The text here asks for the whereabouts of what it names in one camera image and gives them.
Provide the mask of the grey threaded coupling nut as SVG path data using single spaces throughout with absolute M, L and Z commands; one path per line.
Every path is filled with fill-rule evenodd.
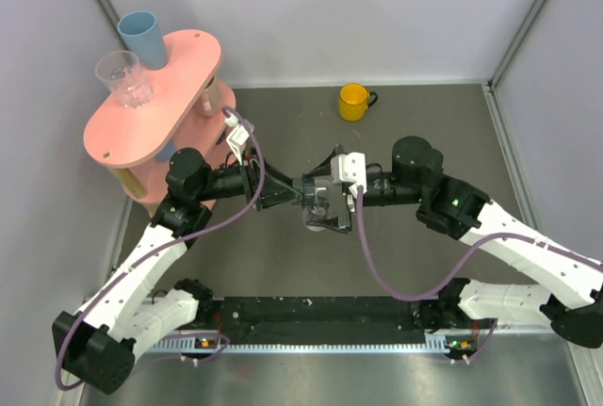
M 298 177 L 292 180 L 296 199 L 293 201 L 302 208 L 314 208 L 318 202 L 316 179 L 312 177 Z

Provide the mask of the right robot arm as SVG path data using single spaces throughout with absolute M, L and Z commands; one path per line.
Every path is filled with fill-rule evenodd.
M 569 251 L 505 211 L 488 194 L 443 171 L 443 154 L 410 136 L 392 147 L 390 171 L 371 171 L 363 154 L 337 147 L 316 168 L 294 181 L 301 203 L 314 204 L 314 180 L 329 176 L 349 208 L 414 204 L 428 229 L 482 250 L 530 277 L 527 285 L 487 284 L 450 273 L 432 293 L 440 316 L 459 327 L 469 319 L 521 322 L 550 328 L 588 349 L 602 345 L 602 264 Z

